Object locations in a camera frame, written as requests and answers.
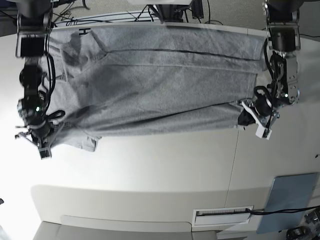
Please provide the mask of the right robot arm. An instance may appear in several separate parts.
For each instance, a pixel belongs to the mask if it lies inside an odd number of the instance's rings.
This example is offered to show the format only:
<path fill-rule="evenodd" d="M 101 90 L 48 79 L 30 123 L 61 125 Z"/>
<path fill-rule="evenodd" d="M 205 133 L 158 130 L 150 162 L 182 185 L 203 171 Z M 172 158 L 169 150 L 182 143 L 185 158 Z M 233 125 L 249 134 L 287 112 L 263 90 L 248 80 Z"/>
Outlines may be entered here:
<path fill-rule="evenodd" d="M 15 55 L 24 59 L 19 82 L 24 96 L 18 101 L 17 111 L 27 132 L 24 138 L 37 147 L 41 159 L 52 156 L 51 147 L 64 124 L 53 121 L 65 116 L 64 110 L 48 114 L 51 96 L 56 86 L 56 69 L 49 53 L 50 33 L 53 28 L 54 4 L 50 0 L 17 0 L 17 43 Z"/>

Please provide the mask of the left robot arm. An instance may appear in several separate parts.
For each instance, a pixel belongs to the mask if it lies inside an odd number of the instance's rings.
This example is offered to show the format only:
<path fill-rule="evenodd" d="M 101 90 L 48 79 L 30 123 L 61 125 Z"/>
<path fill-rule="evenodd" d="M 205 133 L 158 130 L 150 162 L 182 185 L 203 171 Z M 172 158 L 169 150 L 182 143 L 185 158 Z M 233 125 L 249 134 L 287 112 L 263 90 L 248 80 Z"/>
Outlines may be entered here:
<path fill-rule="evenodd" d="M 238 124 L 257 124 L 256 136 L 269 139 L 272 125 L 280 117 L 278 110 L 299 101 L 298 62 L 296 51 L 301 49 L 299 31 L 302 0 L 266 0 L 267 37 L 263 55 L 271 82 L 267 86 L 255 86 L 253 99 L 239 102 L 243 111 Z"/>

